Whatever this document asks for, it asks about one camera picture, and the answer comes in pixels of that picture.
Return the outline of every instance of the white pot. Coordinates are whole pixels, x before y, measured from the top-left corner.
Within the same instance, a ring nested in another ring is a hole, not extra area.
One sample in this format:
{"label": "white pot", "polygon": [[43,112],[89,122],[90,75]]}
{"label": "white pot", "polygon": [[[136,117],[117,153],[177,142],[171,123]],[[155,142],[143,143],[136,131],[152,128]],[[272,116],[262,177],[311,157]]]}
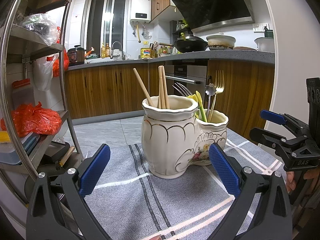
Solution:
{"label": "white pot", "polygon": [[260,37],[255,39],[254,42],[257,44],[259,51],[275,52],[274,38]]}
{"label": "white pot", "polygon": [[216,49],[233,49],[236,39],[232,36],[223,35],[210,35],[207,37],[208,46],[210,50]]}
{"label": "white pot", "polygon": [[[151,97],[157,105],[158,97]],[[214,120],[206,123],[196,119],[198,103],[191,98],[169,96],[171,109],[142,107],[145,115],[141,143],[149,170],[163,179],[181,176],[190,165],[210,165],[209,146],[217,142],[223,149],[227,139],[228,117],[215,111]]]}

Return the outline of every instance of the chopsticks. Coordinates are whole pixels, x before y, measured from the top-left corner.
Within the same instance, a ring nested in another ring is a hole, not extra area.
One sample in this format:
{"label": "chopsticks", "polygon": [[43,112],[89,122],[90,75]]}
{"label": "chopsticks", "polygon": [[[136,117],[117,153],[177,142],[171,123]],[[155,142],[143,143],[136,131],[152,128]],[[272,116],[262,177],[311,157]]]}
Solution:
{"label": "chopsticks", "polygon": [[[137,77],[137,80],[145,94],[145,96],[147,97],[148,100],[148,104],[149,106],[155,107],[151,97],[145,87],[145,85],[143,84],[142,79],[139,76],[139,73],[137,72],[137,70],[134,68],[133,69],[134,74]],[[165,72],[164,72],[164,66],[159,66],[158,67],[158,71],[159,71],[159,97],[158,97],[158,105],[157,108],[159,109],[170,109],[170,104],[169,104],[169,97],[168,97],[168,91],[167,91],[167,82],[165,79]]]}
{"label": "chopsticks", "polygon": [[155,107],[153,102],[152,102],[152,100],[151,100],[151,97],[150,97],[150,95],[149,95],[149,93],[148,93],[148,91],[146,89],[146,87],[144,86],[144,83],[143,83],[141,77],[139,76],[138,71],[136,70],[136,68],[134,68],[133,71],[134,71],[134,74],[136,75],[137,80],[138,80],[138,82],[139,82],[139,84],[140,84],[140,86],[141,86],[141,88],[142,88],[147,100],[148,100],[149,106]]}

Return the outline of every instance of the gold fork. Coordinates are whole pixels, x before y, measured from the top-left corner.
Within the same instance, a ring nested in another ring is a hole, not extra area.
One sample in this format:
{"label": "gold fork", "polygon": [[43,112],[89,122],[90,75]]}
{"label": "gold fork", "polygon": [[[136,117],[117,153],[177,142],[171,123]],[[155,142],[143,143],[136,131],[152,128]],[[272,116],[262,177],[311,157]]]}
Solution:
{"label": "gold fork", "polygon": [[216,104],[217,94],[221,94],[223,92],[223,90],[224,90],[224,73],[223,73],[223,70],[222,71],[220,70],[218,72],[216,70],[216,79],[214,81],[214,86],[216,87],[216,93],[214,95],[214,99],[213,99],[213,103],[212,103],[212,106],[211,106],[210,117],[208,119],[208,122],[211,122],[211,119],[212,119],[212,114],[213,114],[214,105]]}

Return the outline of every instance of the window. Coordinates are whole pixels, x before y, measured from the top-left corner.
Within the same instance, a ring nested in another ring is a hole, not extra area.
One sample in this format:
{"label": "window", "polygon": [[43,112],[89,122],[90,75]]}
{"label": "window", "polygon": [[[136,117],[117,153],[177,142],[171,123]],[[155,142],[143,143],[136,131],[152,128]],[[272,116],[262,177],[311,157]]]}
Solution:
{"label": "window", "polygon": [[[125,8],[126,0],[89,0],[84,48],[94,47],[96,54],[100,54],[102,43],[109,43],[111,47],[112,43],[119,41],[124,46]],[[117,43],[114,48],[121,49]]]}

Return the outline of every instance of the faucet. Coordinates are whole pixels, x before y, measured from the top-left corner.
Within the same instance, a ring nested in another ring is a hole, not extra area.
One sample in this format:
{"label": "faucet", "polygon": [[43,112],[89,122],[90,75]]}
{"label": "faucet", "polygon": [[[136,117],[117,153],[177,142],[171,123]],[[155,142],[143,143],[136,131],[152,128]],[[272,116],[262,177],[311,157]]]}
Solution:
{"label": "faucet", "polygon": [[124,56],[124,53],[123,53],[123,48],[122,48],[122,44],[119,42],[119,41],[115,41],[114,43],[112,43],[112,47],[111,47],[111,59],[113,59],[113,45],[115,43],[119,43],[120,44],[120,47],[121,47],[121,52],[122,52],[122,60],[125,60],[125,56]]}

